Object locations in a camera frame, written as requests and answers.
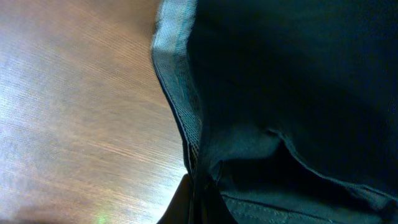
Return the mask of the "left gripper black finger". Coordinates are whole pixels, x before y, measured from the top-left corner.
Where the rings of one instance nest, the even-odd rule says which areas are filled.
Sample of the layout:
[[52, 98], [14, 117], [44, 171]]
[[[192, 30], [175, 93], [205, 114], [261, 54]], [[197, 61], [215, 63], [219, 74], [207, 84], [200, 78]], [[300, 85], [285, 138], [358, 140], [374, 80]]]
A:
[[157, 224], [187, 224], [190, 213], [190, 202], [192, 199], [192, 185], [190, 176], [185, 174], [165, 213]]

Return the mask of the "black shorts white lining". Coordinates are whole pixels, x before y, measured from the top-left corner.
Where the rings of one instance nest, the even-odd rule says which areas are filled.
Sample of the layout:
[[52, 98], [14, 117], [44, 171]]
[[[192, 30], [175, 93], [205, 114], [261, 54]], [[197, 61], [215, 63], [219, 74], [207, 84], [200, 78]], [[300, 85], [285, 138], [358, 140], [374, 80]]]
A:
[[188, 223], [397, 222], [396, 0], [163, 0]]

